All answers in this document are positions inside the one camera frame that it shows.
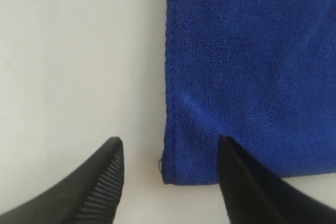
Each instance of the white surface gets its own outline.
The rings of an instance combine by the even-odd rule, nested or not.
[[[116,224],[228,223],[218,186],[162,184],[164,31],[165,0],[0,0],[0,212],[117,135]],[[336,207],[336,175],[291,182]]]

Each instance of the blue towel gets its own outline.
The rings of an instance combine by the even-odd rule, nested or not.
[[[165,183],[213,184],[221,133],[279,176],[336,171],[336,0],[167,0]]]

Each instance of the microfiber cloth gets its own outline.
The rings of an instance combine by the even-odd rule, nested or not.
[[[279,176],[336,172],[336,0],[167,0],[165,74],[165,183],[217,183],[221,133]]]

